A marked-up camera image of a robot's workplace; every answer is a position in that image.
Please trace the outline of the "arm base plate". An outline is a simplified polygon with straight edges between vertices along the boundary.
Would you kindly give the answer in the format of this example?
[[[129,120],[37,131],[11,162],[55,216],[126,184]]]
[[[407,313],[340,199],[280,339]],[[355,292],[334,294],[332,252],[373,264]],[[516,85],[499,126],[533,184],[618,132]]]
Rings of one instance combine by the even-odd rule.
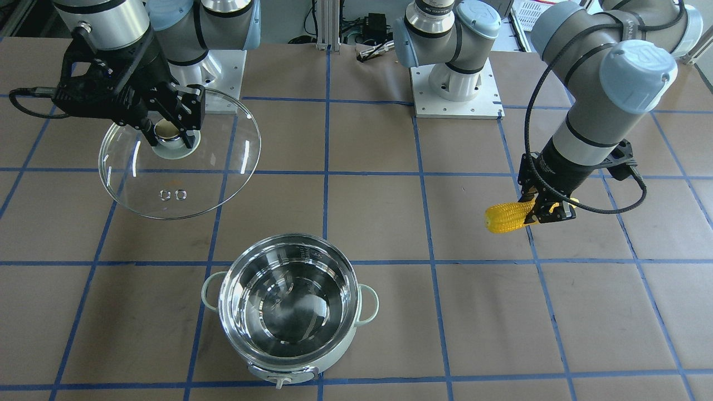
[[[210,50],[193,66],[194,82],[222,95],[206,95],[206,113],[229,114],[237,111],[232,100],[240,98],[247,51]]]
[[[418,118],[501,119],[506,115],[488,58],[481,71],[471,75],[443,63],[412,67],[409,73]]]

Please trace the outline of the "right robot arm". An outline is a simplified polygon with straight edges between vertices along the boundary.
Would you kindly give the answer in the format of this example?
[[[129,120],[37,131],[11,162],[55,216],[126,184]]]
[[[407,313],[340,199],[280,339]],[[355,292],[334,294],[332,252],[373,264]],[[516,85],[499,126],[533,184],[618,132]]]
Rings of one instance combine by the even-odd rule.
[[[206,89],[261,38],[258,1],[54,1],[73,40],[53,103],[140,130],[154,150],[199,144]]]

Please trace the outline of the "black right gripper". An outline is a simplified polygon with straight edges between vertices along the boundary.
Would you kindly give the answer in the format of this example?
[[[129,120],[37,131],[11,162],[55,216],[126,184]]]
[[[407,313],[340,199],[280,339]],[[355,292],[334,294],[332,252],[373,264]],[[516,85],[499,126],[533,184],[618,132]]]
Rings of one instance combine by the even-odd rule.
[[[162,142],[180,140],[197,146],[206,115],[203,85],[176,86],[151,26],[132,44],[102,50],[91,44],[91,31],[78,25],[66,49],[53,103],[69,116],[110,119],[136,125],[152,147],[158,145],[151,117],[162,119]]]

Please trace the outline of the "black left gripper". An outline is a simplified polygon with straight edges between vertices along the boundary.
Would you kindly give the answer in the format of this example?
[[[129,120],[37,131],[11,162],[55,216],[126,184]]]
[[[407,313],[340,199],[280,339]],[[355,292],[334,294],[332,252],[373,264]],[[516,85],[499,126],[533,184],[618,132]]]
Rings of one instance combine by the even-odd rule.
[[[554,223],[576,218],[571,195],[591,175],[595,165],[580,165],[563,157],[548,140],[542,152],[532,152],[529,138],[520,161],[520,203],[533,202],[533,223]]]

